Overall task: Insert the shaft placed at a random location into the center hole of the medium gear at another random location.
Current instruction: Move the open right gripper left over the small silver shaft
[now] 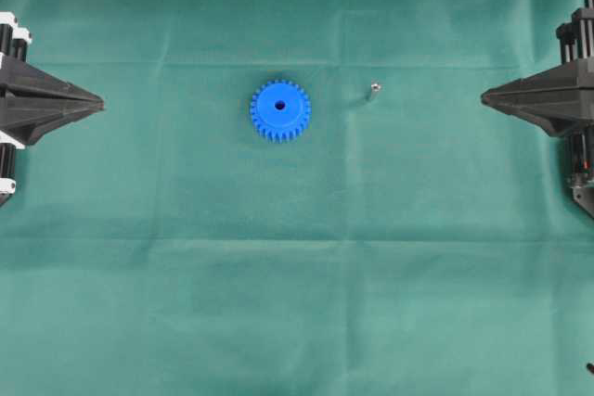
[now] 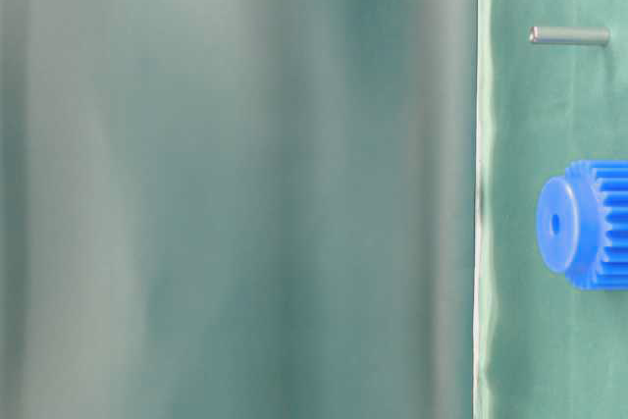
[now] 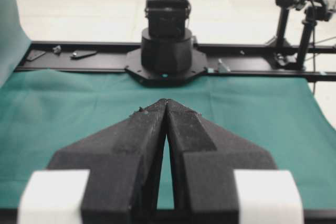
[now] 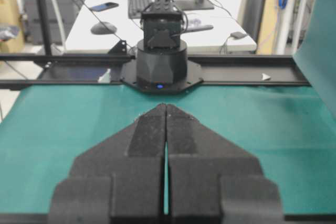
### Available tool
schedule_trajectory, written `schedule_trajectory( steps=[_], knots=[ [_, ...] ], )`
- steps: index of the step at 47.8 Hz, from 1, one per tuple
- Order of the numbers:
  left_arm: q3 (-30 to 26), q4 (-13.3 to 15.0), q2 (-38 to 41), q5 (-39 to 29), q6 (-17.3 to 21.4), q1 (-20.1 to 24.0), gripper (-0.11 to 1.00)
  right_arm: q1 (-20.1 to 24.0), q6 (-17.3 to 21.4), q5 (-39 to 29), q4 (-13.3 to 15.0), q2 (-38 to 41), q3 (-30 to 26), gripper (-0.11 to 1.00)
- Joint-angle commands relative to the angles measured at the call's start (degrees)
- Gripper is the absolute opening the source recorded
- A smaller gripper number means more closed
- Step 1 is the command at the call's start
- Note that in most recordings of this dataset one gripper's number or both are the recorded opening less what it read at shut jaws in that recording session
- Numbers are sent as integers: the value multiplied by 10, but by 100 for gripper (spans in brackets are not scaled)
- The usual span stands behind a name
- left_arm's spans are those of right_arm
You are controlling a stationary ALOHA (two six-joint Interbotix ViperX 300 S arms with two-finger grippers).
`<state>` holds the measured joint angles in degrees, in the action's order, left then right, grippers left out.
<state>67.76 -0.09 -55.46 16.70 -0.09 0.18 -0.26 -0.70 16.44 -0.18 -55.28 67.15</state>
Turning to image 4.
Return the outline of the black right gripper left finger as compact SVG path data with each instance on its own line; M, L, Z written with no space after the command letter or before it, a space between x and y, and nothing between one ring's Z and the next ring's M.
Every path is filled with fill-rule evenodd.
M78 155L55 188L50 223L160 223L165 104Z

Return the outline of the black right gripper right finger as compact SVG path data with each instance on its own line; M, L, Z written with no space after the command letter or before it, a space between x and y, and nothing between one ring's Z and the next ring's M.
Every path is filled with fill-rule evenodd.
M173 223L283 223L277 185L256 156L174 105L166 116Z

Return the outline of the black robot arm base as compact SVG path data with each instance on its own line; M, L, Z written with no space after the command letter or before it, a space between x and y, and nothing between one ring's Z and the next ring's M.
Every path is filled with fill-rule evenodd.
M141 13L143 39L120 80L146 93L174 94L202 83L202 67L190 61L181 39L183 12L172 0L155 0Z

